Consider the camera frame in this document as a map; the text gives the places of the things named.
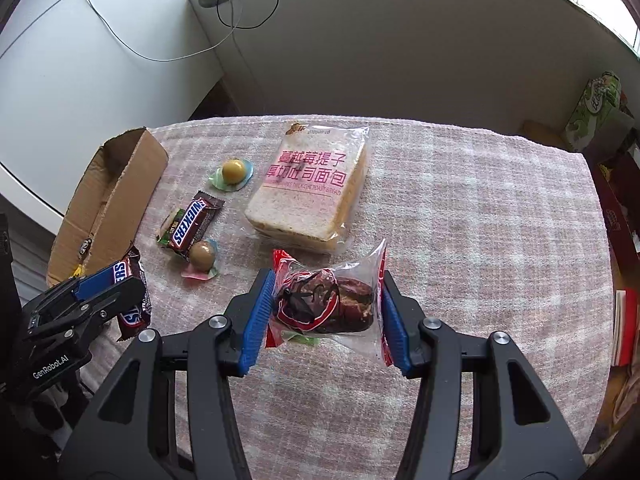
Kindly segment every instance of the plastic wrapper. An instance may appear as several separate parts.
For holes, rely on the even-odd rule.
[[[245,210],[281,245],[322,253],[345,247],[369,165],[369,128],[293,124]]]
[[[330,338],[382,364],[390,364],[383,338],[382,279],[386,241],[364,258],[309,269],[286,251],[273,251],[276,280],[267,347],[303,335]]]

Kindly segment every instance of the table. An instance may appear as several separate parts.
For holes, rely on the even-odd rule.
[[[332,116],[213,118],[156,128],[169,165],[140,224],[152,327],[183,332],[222,313],[270,266],[271,244],[244,222],[244,207],[289,125],[370,127],[372,159],[342,256],[292,251],[309,265],[357,258],[385,237],[386,266],[403,294],[459,332],[508,332],[542,378],[578,444],[586,443],[607,383],[612,281],[598,197],[581,155],[521,137],[417,121]],[[223,194],[207,175],[244,156],[255,176]],[[191,283],[156,229],[199,190],[226,199],[209,228],[220,276]],[[96,388],[126,342],[111,326],[82,378]],[[188,449],[186,378],[177,378],[178,444]],[[256,480],[389,479],[409,431],[418,383],[324,340],[263,350],[230,380],[238,427]],[[456,468],[470,445],[472,382],[463,377]]]

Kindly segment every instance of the metal bolt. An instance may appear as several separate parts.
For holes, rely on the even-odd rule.
[[[442,322],[433,316],[425,317],[422,320],[422,324],[427,328],[431,328],[431,330],[437,330],[442,326]]]
[[[511,338],[506,332],[494,332],[494,341],[497,342],[498,345],[506,345],[511,341]]]
[[[226,317],[224,316],[214,316],[209,319],[209,326],[211,328],[222,328],[226,326]]]
[[[140,339],[140,341],[142,341],[143,343],[149,343],[150,341],[153,341],[155,338],[156,338],[156,331],[151,330],[150,328],[147,328],[146,330],[143,330],[138,334],[138,339]]]

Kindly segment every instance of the white wall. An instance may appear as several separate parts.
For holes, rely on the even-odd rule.
[[[55,1],[21,0],[0,36],[0,54],[30,16]],[[167,59],[209,46],[188,0],[92,2],[146,56]],[[213,52],[175,62],[140,59],[86,0],[59,0],[0,57],[0,192],[57,232],[102,142],[128,128],[187,120],[221,75]]]
[[[244,0],[241,25],[273,3]],[[212,40],[226,34],[215,9],[199,15]],[[614,70],[640,117],[638,58],[567,0],[280,0],[236,36],[271,113],[562,128],[587,79]],[[242,113],[260,113],[233,44],[218,57]]]

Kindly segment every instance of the tablecloth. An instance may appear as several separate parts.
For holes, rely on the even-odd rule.
[[[271,263],[242,212],[293,121],[368,125],[372,158],[350,248],[341,256],[293,251],[320,264],[357,258],[383,237],[400,290],[459,332],[508,332],[540,375],[583,447],[604,396],[610,361],[612,280],[598,197],[579,154],[486,130],[407,120],[333,116],[212,118],[152,130],[169,153],[135,243],[153,304],[152,327],[182,332],[224,311]],[[243,190],[224,194],[207,175],[224,159],[255,163]],[[183,262],[156,246],[175,205],[207,190],[226,199],[209,228],[221,274],[180,276]],[[96,388],[127,342],[113,324],[82,378]],[[471,380],[463,378],[456,468],[468,460]],[[323,340],[263,350],[230,379],[238,427],[255,480],[389,479],[404,450],[417,381]],[[189,449],[186,378],[178,373],[178,444]]]

